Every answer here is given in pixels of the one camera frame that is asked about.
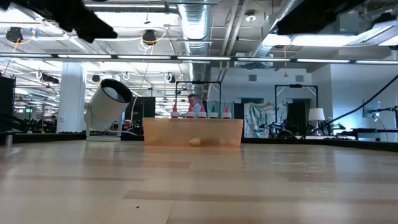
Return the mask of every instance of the pillar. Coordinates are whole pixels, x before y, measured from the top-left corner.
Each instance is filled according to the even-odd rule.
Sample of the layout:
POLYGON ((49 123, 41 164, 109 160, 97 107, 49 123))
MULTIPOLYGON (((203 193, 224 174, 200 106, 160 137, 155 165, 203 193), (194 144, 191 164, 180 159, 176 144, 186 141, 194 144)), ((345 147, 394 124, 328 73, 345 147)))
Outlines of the pillar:
POLYGON ((57 133, 82 131, 86 78, 82 63, 62 63, 57 133))

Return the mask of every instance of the table lamp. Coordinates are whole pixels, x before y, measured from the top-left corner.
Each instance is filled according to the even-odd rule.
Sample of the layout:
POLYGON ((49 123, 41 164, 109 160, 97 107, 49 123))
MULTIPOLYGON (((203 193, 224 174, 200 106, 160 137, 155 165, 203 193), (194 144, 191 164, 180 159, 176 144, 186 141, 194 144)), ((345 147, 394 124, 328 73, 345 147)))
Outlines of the table lamp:
POLYGON ((316 121, 315 129, 318 129, 318 121, 324 121, 325 115, 323 114, 323 108, 310 108, 310 115, 308 116, 309 121, 316 121))

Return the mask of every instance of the white cylindrical light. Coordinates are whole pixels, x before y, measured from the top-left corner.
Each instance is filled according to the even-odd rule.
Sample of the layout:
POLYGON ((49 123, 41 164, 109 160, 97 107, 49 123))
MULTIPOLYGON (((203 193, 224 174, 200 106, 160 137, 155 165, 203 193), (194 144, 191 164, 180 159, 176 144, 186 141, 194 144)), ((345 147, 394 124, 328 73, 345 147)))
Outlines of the white cylindrical light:
POLYGON ((104 79, 90 101, 91 114, 85 114, 85 122, 89 123, 90 119, 90 128, 98 131, 108 129, 119 119, 131 99, 132 93, 126 85, 110 78, 104 79))

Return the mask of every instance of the light fixture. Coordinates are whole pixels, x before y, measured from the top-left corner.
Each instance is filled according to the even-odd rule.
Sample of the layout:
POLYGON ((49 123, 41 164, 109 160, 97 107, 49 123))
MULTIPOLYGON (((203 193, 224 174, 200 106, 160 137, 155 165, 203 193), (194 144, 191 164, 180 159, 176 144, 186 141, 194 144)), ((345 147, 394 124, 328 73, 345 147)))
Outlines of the light fixture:
POLYGON ((178 56, 178 60, 231 60, 231 57, 201 57, 201 56, 178 56))
POLYGON ((23 95, 27 95, 28 94, 28 92, 26 90, 23 90, 21 88, 15 88, 15 93, 23 94, 23 95))
POLYGON ((112 58, 110 55, 58 55, 60 58, 112 58))
POLYGON ((349 60, 297 59, 297 62, 308 62, 308 63, 349 63, 349 60))
POLYGON ((342 47, 352 42, 352 35, 296 35, 292 45, 309 47, 342 47))
POLYGON ((289 36, 277 34, 268 34, 262 41, 262 44, 267 46, 290 45, 291 43, 292 41, 289 36))
POLYGON ((383 61, 383 60, 357 60, 357 64, 363 65, 398 65, 398 61, 383 61))
POLYGON ((34 57, 34 58, 42 58, 42 57, 52 57, 50 54, 20 54, 20 53, 0 53, 0 57, 34 57))
POLYGON ((237 58, 243 62, 290 62, 289 58, 237 58))
POLYGON ((379 44, 380 46, 396 46, 398 45, 398 35, 396 35, 395 37, 386 40, 385 42, 379 44))
POLYGON ((120 141, 121 125, 119 125, 118 135, 115 137, 90 136, 90 128, 105 131, 114 121, 118 120, 121 124, 121 115, 131 99, 131 91, 123 83, 110 78, 102 80, 85 114, 86 139, 88 141, 120 141))
POLYGON ((170 56, 157 56, 157 55, 118 55, 120 59, 138 59, 138 60, 145 60, 145 59, 154 59, 154 60, 170 60, 170 56))

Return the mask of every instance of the wall vent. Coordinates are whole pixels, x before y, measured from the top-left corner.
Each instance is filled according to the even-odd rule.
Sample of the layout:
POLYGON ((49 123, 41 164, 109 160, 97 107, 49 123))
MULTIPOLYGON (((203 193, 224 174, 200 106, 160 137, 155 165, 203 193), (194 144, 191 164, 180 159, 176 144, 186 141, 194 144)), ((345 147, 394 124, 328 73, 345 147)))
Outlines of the wall vent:
POLYGON ((249 82, 256 82, 257 81, 257 75, 249 75, 249 82))
POLYGON ((304 76, 303 75, 296 75, 296 82, 304 82, 304 76))

